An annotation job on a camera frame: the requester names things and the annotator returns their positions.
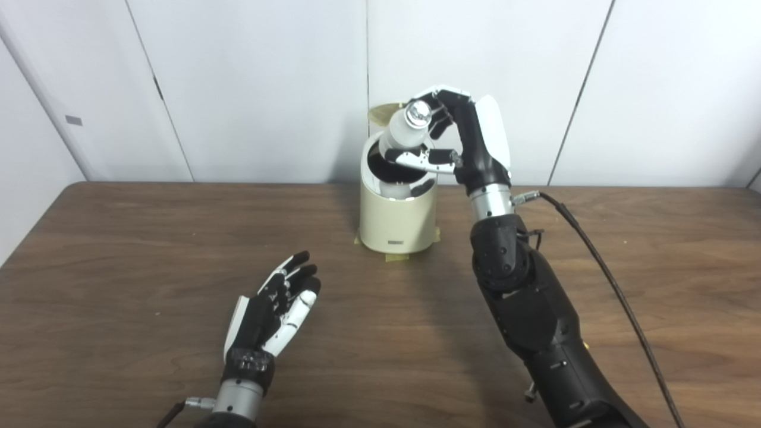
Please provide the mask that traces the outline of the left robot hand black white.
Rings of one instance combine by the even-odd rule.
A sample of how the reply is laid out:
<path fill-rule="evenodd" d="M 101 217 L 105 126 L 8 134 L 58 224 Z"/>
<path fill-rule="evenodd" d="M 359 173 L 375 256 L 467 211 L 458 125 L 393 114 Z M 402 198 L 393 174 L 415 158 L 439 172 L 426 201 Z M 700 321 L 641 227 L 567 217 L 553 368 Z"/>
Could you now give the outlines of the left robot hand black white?
<path fill-rule="evenodd" d="M 259 290 L 241 295 L 225 339 L 222 381 L 251 381 L 266 394 L 275 360 L 301 329 L 320 293 L 316 265 L 303 250 L 269 274 Z"/>

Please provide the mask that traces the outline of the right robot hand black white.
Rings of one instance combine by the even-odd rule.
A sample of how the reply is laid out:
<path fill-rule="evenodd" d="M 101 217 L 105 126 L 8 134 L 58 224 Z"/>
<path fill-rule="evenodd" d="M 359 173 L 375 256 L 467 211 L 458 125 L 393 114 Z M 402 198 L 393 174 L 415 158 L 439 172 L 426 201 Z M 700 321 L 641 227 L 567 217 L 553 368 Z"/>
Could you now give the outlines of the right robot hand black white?
<path fill-rule="evenodd" d="M 461 151 L 428 145 L 454 125 Z M 511 186 L 511 155 L 497 100 L 435 85 L 392 114 L 378 140 L 388 163 L 433 174 L 452 174 L 467 194 L 492 184 Z"/>

